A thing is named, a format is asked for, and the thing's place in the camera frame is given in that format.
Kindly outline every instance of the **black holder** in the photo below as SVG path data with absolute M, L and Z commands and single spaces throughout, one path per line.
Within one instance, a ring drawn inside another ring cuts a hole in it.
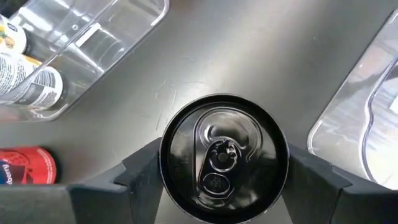
M 83 184 L 2 185 L 0 223 L 155 223 L 160 138 Z M 294 224 L 398 223 L 398 191 L 293 145 L 282 196 Z

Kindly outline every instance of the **clear plastic bin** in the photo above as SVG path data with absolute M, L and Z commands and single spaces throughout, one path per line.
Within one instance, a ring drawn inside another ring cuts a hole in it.
M 63 78 L 63 94 L 50 109 L 2 103 L 0 121 L 47 121 L 69 108 L 150 32 L 169 0 L 31 0 L 11 17 L 27 33 L 28 56 L 43 64 L 15 89 L 10 101 L 46 67 Z
M 311 153 L 398 189 L 398 11 L 388 18 L 308 136 Z

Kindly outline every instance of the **can rim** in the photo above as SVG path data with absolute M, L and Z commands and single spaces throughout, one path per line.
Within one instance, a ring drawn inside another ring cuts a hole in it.
M 281 168 L 278 169 L 274 184 L 272 184 L 271 188 L 269 189 L 269 193 L 267 194 L 269 197 L 262 197 L 246 208 L 240 208 L 239 210 L 229 213 L 228 215 L 224 213 L 217 214 L 209 212 L 188 202 L 177 190 L 178 186 L 176 186 L 171 179 L 168 167 L 169 149 L 171 147 L 172 138 L 174 137 L 174 134 L 181 125 L 182 121 L 184 121 L 185 118 L 190 116 L 197 109 L 203 106 L 211 105 L 213 103 L 231 103 L 232 105 L 236 104 L 240 107 L 250 109 L 246 112 L 255 117 L 257 121 L 262 124 L 264 129 L 272 138 L 275 148 L 278 149 L 277 158 L 279 167 Z M 287 178 L 288 168 L 289 148 L 285 136 L 278 124 L 275 122 L 275 119 L 259 105 L 235 95 L 207 95 L 184 106 L 167 125 L 160 143 L 159 169 L 167 193 L 170 195 L 170 198 L 174 201 L 174 203 L 185 213 L 200 221 L 208 223 L 242 223 L 252 220 L 262 213 L 265 213 L 281 195 Z

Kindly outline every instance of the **can lid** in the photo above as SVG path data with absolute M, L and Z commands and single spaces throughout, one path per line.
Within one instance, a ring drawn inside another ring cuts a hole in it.
M 244 222 L 280 195 L 289 153 L 258 105 L 231 95 L 201 98 L 170 122 L 160 168 L 171 198 L 206 222 Z

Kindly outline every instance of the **pull tab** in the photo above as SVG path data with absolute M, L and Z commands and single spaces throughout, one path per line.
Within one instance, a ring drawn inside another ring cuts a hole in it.
M 201 201 L 217 207 L 227 205 L 247 175 L 245 163 L 233 140 L 220 139 L 211 143 L 198 178 Z

